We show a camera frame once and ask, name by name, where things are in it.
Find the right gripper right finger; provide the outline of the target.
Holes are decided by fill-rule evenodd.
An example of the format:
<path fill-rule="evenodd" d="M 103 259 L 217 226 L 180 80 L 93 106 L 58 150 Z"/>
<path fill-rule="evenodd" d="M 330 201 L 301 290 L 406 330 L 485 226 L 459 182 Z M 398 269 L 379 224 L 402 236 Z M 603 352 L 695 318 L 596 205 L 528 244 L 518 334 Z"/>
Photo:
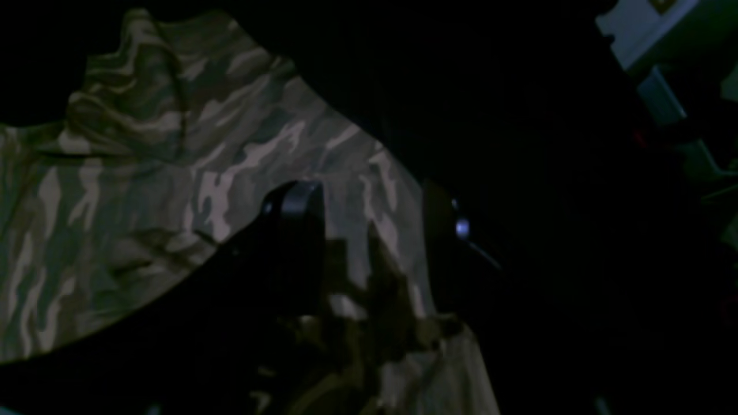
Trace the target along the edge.
<path fill-rule="evenodd" d="M 569 312 L 443 187 L 424 182 L 422 200 L 436 308 L 472 329 L 504 414 L 736 413 L 733 329 L 691 328 L 668 287 L 646 282 L 587 297 L 611 305 L 609 326 Z"/>

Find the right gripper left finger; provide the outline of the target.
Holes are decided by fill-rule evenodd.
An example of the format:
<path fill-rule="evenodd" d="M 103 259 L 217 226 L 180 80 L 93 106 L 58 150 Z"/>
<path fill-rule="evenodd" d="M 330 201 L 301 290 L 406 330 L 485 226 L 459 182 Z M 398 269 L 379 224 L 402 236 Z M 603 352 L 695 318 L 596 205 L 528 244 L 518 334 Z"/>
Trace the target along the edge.
<path fill-rule="evenodd" d="M 2 366 L 15 414 L 254 414 L 270 320 L 317 309 L 323 186 L 282 184 L 187 279 L 98 333 Z"/>

